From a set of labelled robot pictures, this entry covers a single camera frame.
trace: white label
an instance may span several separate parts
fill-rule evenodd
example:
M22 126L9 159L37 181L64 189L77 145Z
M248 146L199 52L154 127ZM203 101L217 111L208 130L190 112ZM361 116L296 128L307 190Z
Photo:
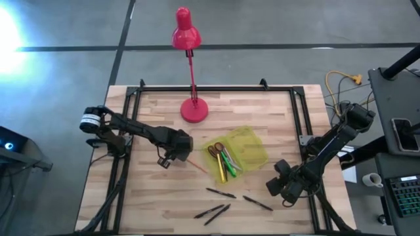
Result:
M99 126L100 125L99 121L95 121L93 119L82 119L80 121L80 123L90 123L90 124L94 124L96 126Z
M93 114L84 114L81 118L82 119L94 119L94 120L97 120L97 121L100 120L99 116L93 115Z
M416 179L417 179L417 177L415 177L415 176L410 176L410 177L401 178L401 181L416 180Z

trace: keyboard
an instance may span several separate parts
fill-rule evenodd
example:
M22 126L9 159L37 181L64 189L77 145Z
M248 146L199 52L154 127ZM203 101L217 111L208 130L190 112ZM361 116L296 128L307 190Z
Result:
M420 215L420 175L387 179L400 217Z

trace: yellow plastic tray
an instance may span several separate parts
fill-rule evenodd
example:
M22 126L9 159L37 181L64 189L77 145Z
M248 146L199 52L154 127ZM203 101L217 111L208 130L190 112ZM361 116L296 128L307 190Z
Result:
M218 183L222 183L219 165L217 160L207 151L210 145L214 145L217 142L225 146L235 163L242 169L242 171L236 171L236 178L239 178L247 171L260 168L268 161L268 154L252 128L247 126L237 128L229 132L226 136L215 138L203 146L205 163L210 170L209 172L215 177ZM235 178L228 172L227 183L233 179Z

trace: black line on floor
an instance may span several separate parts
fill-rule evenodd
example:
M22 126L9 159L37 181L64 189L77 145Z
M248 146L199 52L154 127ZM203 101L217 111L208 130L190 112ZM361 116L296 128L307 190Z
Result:
M128 30L121 35L123 43L127 40ZM262 49L391 49L413 48L420 43L303 43L303 44L244 44L244 45L202 45L196 50L262 50ZM138 46L69 46L69 47L20 47L17 52L94 52L117 51L165 51L176 50L171 45L138 45Z
M95 52L115 51L118 46L75 46L75 47L19 47L16 52Z
M305 43L305 44L230 44L201 45L196 50L249 50L249 49L388 49L413 48L419 43ZM176 50L171 45L125 46L127 51Z
M131 23L131 17L134 11L134 5L136 0L130 0L129 8L127 10L127 14L125 15L124 27L121 33L121 38L119 39L117 53L115 55L114 64L112 66L110 80L108 81L108 88L110 85L115 85L118 76L119 65L121 64L121 59L123 58L124 46L127 40L127 36L129 34L129 28Z
M416 0L409 0L411 4L414 7L414 10L417 12L417 14L420 16L420 7Z

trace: white mug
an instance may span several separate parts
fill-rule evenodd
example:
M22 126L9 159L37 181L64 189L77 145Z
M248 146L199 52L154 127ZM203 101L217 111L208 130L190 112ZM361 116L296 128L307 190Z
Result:
M367 187L383 187L382 178L376 173L366 174L363 176L362 181Z

